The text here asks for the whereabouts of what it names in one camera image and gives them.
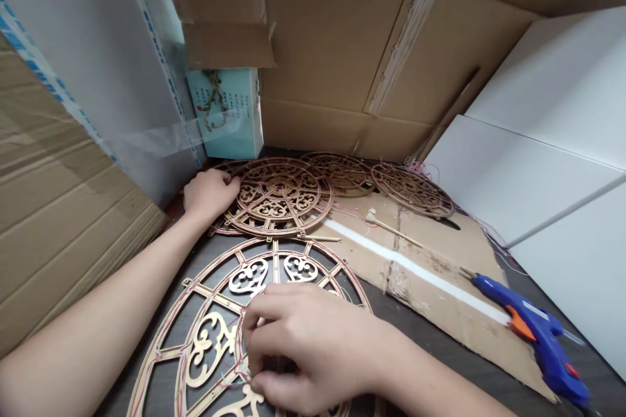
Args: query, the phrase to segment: forearm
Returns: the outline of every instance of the forearm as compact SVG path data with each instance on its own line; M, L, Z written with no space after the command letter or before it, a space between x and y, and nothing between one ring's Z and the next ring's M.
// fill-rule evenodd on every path
M0 414L87 416L124 368L207 220L183 216L0 362Z
M411 417L513 416L493 397L390 327L379 393Z

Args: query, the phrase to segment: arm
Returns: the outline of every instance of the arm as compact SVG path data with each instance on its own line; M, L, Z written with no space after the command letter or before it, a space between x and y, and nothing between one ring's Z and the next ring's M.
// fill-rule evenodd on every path
M268 285L248 305L243 334L252 389L300 414L375 393L410 416L513 415L389 323L315 285ZM287 356L300 372L264 371L263 355Z
M196 241L239 192L214 169L185 186L185 215L0 362L0 415L92 415Z

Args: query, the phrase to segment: right hand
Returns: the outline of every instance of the right hand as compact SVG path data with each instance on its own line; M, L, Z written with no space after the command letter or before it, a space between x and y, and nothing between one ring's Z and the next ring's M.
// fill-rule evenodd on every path
M257 327L260 318L268 322ZM392 326L310 283L271 283L243 321L253 391L273 405L312 416L375 392L387 365ZM286 356L299 372L262 371L266 356Z

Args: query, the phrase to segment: circular wooden frame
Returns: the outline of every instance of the circular wooden frame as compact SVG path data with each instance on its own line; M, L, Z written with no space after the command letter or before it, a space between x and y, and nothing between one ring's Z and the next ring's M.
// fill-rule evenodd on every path
M325 175L336 195L362 197L376 187L369 166L351 156L330 152L311 152L300 157Z
M371 174L383 193L419 214L447 218L455 212L452 199L437 184L402 166L378 163Z
M280 249L279 242L297 242L304 246L302 252L291 249ZM265 252L258 252L259 245L266 244ZM312 250L321 252L328 262L313 258ZM213 281L214 272L224 272L224 268L232 266L230 271L217 282ZM264 239L252 238L236 245L231 250L217 257L206 266L194 279L183 280L185 290L180 294L163 322L159 326L143 360L142 367L135 382L130 398L127 417L143 415L147 390L155 366L163 362L178 361L175 386L172 390L174 399L174 417L200 417L202 415L225 416L246 415L258 416L258 406L263 403L262 395L255 394L249 384L237 383L247 376L246 360L241 344L241 328L239 327L245 306L250 299L260 293L268 283L275 282L310 282L337 295L346 301L372 313L370 303L358 279L347 268L346 260L326 248L323 244L309 240L278 240L267 243ZM345 288L353 289L356 297L347 295ZM195 296L203 298L203 303L195 314L195 318L182 343L166 346L173 325L176 324L183 308L189 314L189 300ZM224 316L228 314L235 319L227 324ZM195 402L189 403L189 392L196 392ZM232 393L226 399L232 404L225 404L221 409L210 409L219 405L220 396ZM376 398L374 417L383 415L383 403ZM348 417L351 401L337 406L326 415ZM275 410L276 417L284 417L285 411Z
M211 166L211 169L219 169L220 171L226 171L229 174L233 174L237 171L237 169L249 162L250 160L225 160L215 166ZM215 233L217 233L218 235L226 236L241 235L240 231L237 231L236 229L226 225L226 218L224 217L224 215L220 215L207 231L207 235L209 235L210 237L213 236Z
M237 207L225 213L227 226L259 237L305 235L333 207L328 179L293 158L264 158L240 167Z

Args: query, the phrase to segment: hand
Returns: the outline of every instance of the hand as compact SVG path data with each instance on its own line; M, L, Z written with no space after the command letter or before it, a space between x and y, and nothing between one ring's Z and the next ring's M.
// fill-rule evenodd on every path
M204 223L207 228L224 213L239 193L238 177L217 169L198 173L185 186L185 215Z
M260 318L268 321L257 327ZM252 389L273 405L312 416L375 392L387 365L391 325L310 283L271 283L250 301L243 321ZM261 359L286 356L297 374L261 370Z

